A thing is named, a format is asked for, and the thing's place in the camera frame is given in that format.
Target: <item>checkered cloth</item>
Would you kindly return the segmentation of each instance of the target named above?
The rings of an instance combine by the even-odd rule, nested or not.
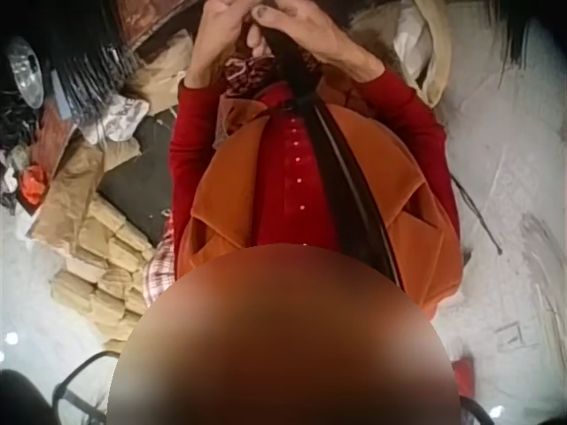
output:
[[[269,84],[274,60],[244,58],[237,54],[227,62],[227,96],[246,97]],[[150,306],[175,282],[174,226],[170,217],[156,253],[144,269],[144,299]]]
[[[148,307],[175,282],[174,221],[166,221],[164,235],[153,259],[144,269],[144,299]]]

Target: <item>plaid fabric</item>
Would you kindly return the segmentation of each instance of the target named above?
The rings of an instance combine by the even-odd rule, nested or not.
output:
[[[175,282],[174,221],[166,221],[164,235],[153,259],[144,269],[144,299],[150,306]]]

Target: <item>black bristles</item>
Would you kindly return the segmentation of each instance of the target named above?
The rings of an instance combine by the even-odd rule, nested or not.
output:
[[[100,118],[110,96],[135,69],[120,31],[115,0],[42,0],[49,57],[74,121]]]
[[[556,0],[485,0],[492,22],[506,26],[506,59],[524,65],[530,25],[534,19],[550,31],[563,54],[567,54],[567,26],[563,7]]]

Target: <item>blurred circle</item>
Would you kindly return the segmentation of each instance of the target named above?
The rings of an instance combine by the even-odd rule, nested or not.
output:
[[[8,345],[16,345],[19,341],[18,339],[18,334],[15,332],[8,332],[6,334],[6,337],[4,338],[4,341],[8,344]]]
[[[209,261],[139,321],[108,423],[459,423],[425,315],[380,273],[313,247]]]

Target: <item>orange object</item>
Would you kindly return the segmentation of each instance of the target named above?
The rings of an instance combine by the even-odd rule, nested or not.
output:
[[[326,89],[325,100],[334,95],[331,103],[340,99],[345,104],[340,90]],[[252,120],[266,109],[259,102],[222,101],[227,102],[230,107],[221,105],[229,111],[225,122],[239,130],[223,142],[198,185],[179,248],[176,278],[250,246],[258,149],[269,117]],[[344,107],[329,104],[329,109],[382,213],[404,290],[431,318],[437,303],[461,284],[461,245],[454,226],[394,133]]]
[[[46,189],[47,177],[38,165],[30,166],[19,178],[20,193],[33,206],[42,202]]]

